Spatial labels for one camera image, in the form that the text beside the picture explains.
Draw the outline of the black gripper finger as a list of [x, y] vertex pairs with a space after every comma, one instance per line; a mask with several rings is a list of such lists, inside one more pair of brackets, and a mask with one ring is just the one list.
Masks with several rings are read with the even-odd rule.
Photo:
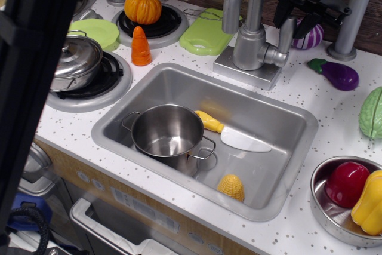
[[321, 20], [321, 16], [316, 13], [307, 13], [297, 26], [297, 30], [294, 32], [294, 39], [304, 38]]
[[290, 16], [294, 9], [294, 3], [292, 0], [278, 0], [276, 6], [273, 23], [276, 28], [281, 28], [285, 20]]

